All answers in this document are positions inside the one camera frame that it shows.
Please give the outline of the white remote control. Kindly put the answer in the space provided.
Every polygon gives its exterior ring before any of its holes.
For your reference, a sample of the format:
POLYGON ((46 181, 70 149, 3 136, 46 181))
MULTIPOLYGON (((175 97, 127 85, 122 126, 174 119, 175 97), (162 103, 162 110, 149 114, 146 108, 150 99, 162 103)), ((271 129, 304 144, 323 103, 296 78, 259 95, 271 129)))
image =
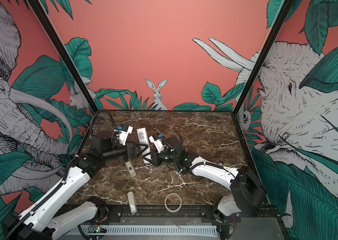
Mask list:
POLYGON ((144 145, 148 146, 148 148, 145 151, 143 151, 142 155, 150 153, 151 148, 150 148, 150 142, 149 142, 149 139, 148 139, 148 134, 147 134, 146 128, 137 129, 137 134, 138 134, 140 144, 144 144, 144 145))

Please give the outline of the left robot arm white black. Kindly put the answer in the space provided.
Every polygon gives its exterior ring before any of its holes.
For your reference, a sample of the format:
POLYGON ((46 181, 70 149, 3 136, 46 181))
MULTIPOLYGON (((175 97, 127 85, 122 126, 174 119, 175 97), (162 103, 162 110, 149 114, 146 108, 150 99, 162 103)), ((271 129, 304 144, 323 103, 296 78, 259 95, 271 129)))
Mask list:
POLYGON ((131 175, 135 175, 132 158, 137 158, 150 148, 148 141, 128 141, 129 132, 101 131, 92 137, 91 147, 75 157, 63 178, 43 197, 19 216, 8 216, 3 221, 6 240, 56 240, 80 224, 94 220, 102 222, 108 218, 107 203, 91 197, 79 207, 56 216, 65 202, 83 185, 90 181, 108 160, 123 158, 131 175))

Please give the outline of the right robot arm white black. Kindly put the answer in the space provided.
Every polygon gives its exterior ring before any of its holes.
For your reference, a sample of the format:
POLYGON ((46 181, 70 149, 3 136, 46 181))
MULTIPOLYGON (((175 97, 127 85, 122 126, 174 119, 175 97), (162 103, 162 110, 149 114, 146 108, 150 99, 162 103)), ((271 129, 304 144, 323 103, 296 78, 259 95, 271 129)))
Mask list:
POLYGON ((187 152, 182 141, 175 137, 164 138, 161 134, 149 137, 156 150, 144 154, 144 159, 155 166, 173 163, 181 175, 209 179, 231 191, 217 204, 217 212, 225 215, 247 214, 258 216, 266 190, 257 175, 247 166, 241 168, 225 167, 187 152))

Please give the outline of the white remote battery cover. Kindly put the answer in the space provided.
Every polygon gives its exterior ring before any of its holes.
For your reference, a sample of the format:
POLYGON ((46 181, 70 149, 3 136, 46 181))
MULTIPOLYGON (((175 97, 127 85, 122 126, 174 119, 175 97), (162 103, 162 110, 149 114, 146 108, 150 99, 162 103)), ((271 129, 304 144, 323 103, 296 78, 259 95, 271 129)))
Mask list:
POLYGON ((135 194, 132 191, 130 191, 128 192, 127 196, 128 196, 131 214, 134 215, 138 212, 138 206, 137 206, 135 194))

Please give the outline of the black white marker pen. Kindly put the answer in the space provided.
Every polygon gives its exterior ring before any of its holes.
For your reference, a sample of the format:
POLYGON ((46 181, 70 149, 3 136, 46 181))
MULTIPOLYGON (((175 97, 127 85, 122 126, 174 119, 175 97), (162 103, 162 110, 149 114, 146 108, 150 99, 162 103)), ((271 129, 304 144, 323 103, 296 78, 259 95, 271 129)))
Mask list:
POLYGON ((124 163, 125 163, 128 171, 129 171, 131 177, 135 177, 137 174, 136 174, 136 171, 135 171, 133 164, 132 164, 131 160, 129 159, 129 157, 123 156, 123 160, 124 160, 124 163))

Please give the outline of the white ventilation grille strip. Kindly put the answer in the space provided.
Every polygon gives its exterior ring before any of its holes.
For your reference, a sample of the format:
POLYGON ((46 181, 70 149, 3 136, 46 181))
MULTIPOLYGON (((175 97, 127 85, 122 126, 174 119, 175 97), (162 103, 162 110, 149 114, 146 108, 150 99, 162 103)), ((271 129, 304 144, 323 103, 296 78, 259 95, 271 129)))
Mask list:
POLYGON ((143 225, 99 225, 107 226, 108 231, 105 234, 88 234, 89 226, 86 225, 79 228, 74 228, 68 232, 70 235, 79 235, 80 231, 88 236, 201 236, 201 237, 218 237, 219 233, 216 226, 176 226, 176 225, 156 225, 156 226, 143 226, 143 225))

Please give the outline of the small circuit board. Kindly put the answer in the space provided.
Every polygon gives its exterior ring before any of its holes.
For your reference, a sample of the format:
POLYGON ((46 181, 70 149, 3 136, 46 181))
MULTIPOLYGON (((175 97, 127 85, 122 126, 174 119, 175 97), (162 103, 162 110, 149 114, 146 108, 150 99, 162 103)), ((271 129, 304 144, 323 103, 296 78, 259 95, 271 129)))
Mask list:
POLYGON ((89 226, 88 228, 88 234, 94 235, 94 234, 105 234, 108 231, 107 226, 89 226))

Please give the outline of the left black frame post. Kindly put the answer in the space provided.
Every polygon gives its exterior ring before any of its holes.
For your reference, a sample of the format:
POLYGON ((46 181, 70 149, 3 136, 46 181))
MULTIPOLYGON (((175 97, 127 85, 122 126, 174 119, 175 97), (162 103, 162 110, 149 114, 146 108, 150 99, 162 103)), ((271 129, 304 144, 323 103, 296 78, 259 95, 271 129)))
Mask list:
POLYGON ((96 113, 99 109, 93 98, 91 97, 86 85, 84 84, 78 69, 76 68, 55 27, 51 23, 46 11, 44 10, 44 7, 40 3, 40 1, 30 0, 28 1, 28 3, 35 13, 36 17, 38 18, 39 22, 41 23, 42 27, 44 28, 45 32, 47 33, 49 39, 53 43, 54 47, 58 51, 60 57, 62 58, 64 64, 68 69, 68 72, 72 75, 73 79, 82 91, 85 99, 88 101, 91 110, 96 113))

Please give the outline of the black frame post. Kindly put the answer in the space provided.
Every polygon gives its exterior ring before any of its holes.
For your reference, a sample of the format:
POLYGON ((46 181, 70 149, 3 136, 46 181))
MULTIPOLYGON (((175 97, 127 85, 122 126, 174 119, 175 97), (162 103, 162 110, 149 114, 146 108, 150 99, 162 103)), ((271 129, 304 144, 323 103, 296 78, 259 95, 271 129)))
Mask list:
POLYGON ((279 31, 290 11, 290 9, 293 6, 294 1, 292 0, 286 0, 283 1, 280 9, 277 13, 277 16, 272 24, 272 27, 270 29, 270 32, 266 38, 266 41, 264 42, 264 45, 259 53, 259 56, 254 64, 253 69, 250 72, 249 78, 244 86, 244 89, 241 93, 241 96, 238 100, 238 103, 236 104, 234 110, 233 110, 233 115, 237 116, 238 115, 238 111, 240 110, 240 108, 242 107, 244 100, 246 98, 246 96, 248 95, 248 92, 252 86, 252 84, 254 83, 254 81, 257 79, 257 76, 259 74, 259 71, 264 63, 264 61, 266 60, 266 57, 268 55, 268 53, 271 50, 271 47, 274 43, 274 41, 276 40, 279 31))
POLYGON ((99 109, 93 98, 91 97, 86 85, 84 84, 78 69, 76 68, 55 27, 51 23, 46 11, 44 10, 44 7, 40 3, 40 1, 30 0, 28 1, 28 3, 35 13, 36 17, 38 18, 39 22, 41 23, 42 27, 44 28, 45 32, 47 33, 49 39, 53 43, 54 47, 58 51, 60 57, 62 58, 64 64, 68 69, 68 72, 72 75, 73 79, 82 91, 85 99, 88 101, 91 110, 96 113, 99 109))

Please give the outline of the right black frame post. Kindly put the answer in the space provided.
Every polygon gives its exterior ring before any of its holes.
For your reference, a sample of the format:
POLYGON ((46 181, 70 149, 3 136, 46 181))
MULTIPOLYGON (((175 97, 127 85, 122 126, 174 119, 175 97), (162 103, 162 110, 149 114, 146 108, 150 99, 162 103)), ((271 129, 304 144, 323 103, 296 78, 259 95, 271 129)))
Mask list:
POLYGON ((270 29, 270 32, 266 38, 266 41, 264 42, 264 45, 259 53, 259 56, 254 64, 253 69, 250 72, 249 78, 244 86, 244 89, 241 93, 241 96, 238 100, 238 103, 236 104, 234 110, 233 110, 233 115, 237 116, 238 115, 238 111, 240 110, 240 108, 242 107, 244 100, 246 98, 246 96, 248 95, 248 92, 252 86, 252 84, 254 83, 254 81, 257 79, 257 76, 259 74, 259 71, 264 63, 264 61, 266 60, 266 57, 268 55, 268 53, 271 50, 271 47, 274 43, 274 41, 276 40, 279 31, 290 11, 290 9, 293 6, 294 1, 292 0, 286 0, 283 1, 280 9, 277 13, 277 16, 272 24, 272 27, 270 29))

